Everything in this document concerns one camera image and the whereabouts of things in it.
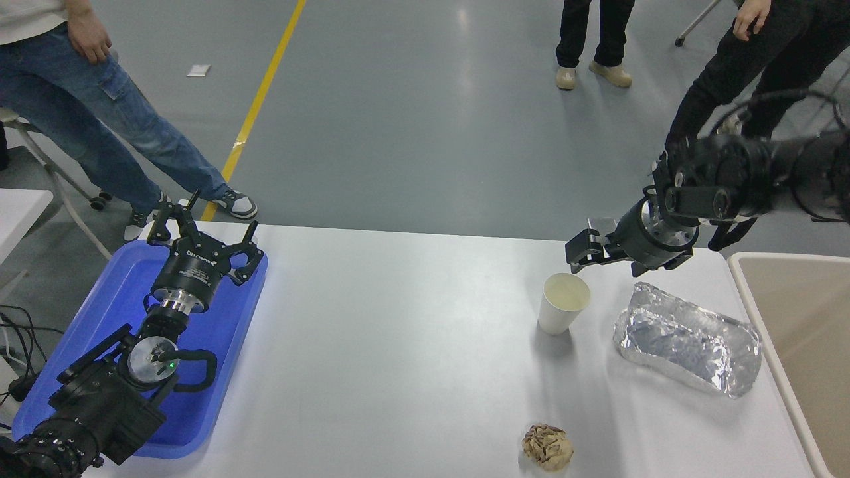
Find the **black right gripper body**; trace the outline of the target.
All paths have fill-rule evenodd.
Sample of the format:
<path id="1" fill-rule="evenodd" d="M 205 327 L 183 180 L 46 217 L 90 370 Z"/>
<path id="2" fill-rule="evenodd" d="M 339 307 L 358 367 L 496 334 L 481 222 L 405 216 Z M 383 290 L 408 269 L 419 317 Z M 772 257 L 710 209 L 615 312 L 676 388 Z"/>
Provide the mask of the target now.
<path id="1" fill-rule="evenodd" d="M 643 262 L 650 256 L 671 257 L 677 253 L 676 233 L 658 208 L 643 199 L 620 219 L 610 241 L 631 261 Z"/>

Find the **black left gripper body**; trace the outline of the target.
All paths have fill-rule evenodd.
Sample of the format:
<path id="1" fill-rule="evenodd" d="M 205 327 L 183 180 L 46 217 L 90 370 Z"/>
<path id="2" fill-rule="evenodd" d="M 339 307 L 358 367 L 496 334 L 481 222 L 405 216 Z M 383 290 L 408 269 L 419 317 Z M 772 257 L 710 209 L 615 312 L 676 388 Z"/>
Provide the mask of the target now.
<path id="1" fill-rule="evenodd" d="M 230 271 L 230 258 L 224 254 L 224 242 L 201 234 L 197 239 L 180 237 L 170 245 L 166 263 L 151 286 L 154 298 L 160 302 L 168 294 L 194 297 L 193 313 L 203 313 Z"/>

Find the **person's hand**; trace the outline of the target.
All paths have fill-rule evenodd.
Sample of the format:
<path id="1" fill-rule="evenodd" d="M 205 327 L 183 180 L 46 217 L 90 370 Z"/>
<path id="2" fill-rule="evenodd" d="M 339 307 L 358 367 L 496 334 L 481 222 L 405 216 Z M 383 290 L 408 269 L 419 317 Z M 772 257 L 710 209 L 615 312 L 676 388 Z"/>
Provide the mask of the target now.
<path id="1" fill-rule="evenodd" d="M 102 21 L 92 10 L 68 13 L 68 36 L 73 49 L 90 64 L 110 57 L 112 41 Z"/>
<path id="2" fill-rule="evenodd" d="M 761 33 L 772 3 L 771 0 L 747 0 L 741 3 L 732 24 L 732 35 L 738 40 L 748 42 L 754 35 Z"/>

